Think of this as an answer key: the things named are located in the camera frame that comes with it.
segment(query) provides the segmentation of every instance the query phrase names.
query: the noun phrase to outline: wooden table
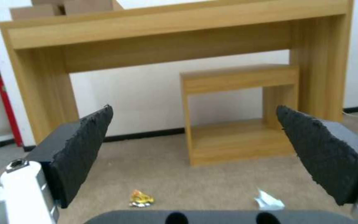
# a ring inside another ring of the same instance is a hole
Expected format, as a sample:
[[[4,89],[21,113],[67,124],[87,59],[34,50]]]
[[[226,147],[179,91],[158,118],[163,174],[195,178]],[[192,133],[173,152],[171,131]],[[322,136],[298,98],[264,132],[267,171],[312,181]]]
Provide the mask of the wooden table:
[[[299,108],[341,120],[353,0],[218,0],[0,24],[36,143],[78,119],[70,72],[290,49]]]

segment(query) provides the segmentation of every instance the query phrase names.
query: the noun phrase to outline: beige carpet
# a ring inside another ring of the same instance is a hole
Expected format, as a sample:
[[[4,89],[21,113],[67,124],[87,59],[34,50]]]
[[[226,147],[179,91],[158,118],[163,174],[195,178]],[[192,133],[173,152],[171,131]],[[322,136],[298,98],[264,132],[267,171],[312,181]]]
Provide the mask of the beige carpet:
[[[358,121],[344,124],[358,132]],[[128,207],[134,189],[153,195],[156,203],[144,209],[257,210],[257,189],[281,199],[286,209],[326,210],[348,215],[315,184],[293,156],[190,167],[185,136],[166,136],[104,143],[86,182],[60,224],[83,223],[111,210]]]

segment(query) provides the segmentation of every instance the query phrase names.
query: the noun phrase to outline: small wooden shelf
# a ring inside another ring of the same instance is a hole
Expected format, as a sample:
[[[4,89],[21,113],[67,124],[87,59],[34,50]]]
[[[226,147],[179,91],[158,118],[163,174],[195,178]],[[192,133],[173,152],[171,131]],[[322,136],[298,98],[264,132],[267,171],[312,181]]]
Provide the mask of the small wooden shelf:
[[[281,130],[276,107],[297,109],[299,67],[253,65],[181,74],[187,147],[191,165],[294,153]],[[209,92],[263,88],[262,119],[192,126],[188,97]]]
[[[262,119],[193,126],[192,141],[192,165],[294,153],[284,131]]]

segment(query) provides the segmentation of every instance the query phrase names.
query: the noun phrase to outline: crumpled paper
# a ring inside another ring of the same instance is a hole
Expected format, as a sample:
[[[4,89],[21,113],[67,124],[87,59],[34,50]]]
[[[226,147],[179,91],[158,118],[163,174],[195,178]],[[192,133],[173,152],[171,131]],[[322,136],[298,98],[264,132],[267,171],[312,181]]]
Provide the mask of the crumpled paper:
[[[258,189],[259,196],[255,198],[255,201],[259,204],[259,210],[281,210],[285,205],[281,200],[275,199],[273,196]]]

